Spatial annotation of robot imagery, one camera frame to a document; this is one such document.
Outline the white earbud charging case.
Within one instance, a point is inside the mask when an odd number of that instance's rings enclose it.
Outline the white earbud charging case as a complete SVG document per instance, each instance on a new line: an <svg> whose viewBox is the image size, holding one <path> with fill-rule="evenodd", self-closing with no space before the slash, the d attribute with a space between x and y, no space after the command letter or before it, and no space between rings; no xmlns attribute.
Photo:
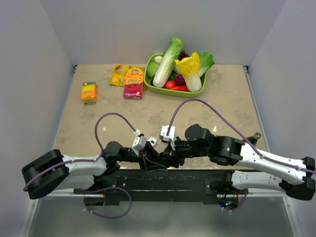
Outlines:
<svg viewBox="0 0 316 237"><path fill-rule="evenodd" d="M155 145L157 144L157 139L154 137L150 137L148 139L148 142L151 144L152 147L155 147Z"/></svg>

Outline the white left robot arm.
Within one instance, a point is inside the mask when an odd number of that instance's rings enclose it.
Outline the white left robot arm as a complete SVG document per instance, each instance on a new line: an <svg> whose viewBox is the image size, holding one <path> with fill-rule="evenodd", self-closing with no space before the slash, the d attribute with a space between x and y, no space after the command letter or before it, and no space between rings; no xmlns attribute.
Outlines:
<svg viewBox="0 0 316 237"><path fill-rule="evenodd" d="M96 194L102 181L96 176L110 175L120 169L119 162L139 162L141 147L134 141L131 148L110 142L101 157L72 157L54 149L22 168L23 191L30 199L39 199L55 190L82 189Z"/></svg>

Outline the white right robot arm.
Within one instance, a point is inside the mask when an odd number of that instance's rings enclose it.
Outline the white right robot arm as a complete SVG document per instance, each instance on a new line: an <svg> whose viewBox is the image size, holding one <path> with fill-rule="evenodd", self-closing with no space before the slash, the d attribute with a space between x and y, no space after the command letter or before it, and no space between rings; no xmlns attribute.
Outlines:
<svg viewBox="0 0 316 237"><path fill-rule="evenodd" d="M142 169L146 171L178 168L187 158L209 157L221 166L242 166L252 171L233 171L224 179L211 185L219 192L231 194L235 190L270 189L284 192L298 200L311 200L316 193L312 178L316 162L311 157L285 158L256 149L249 140L229 136L215 136L207 128L194 124L186 129L185 140L175 136L175 127L163 126L160 139L167 147L158 153L150 142L140 154Z"/></svg>

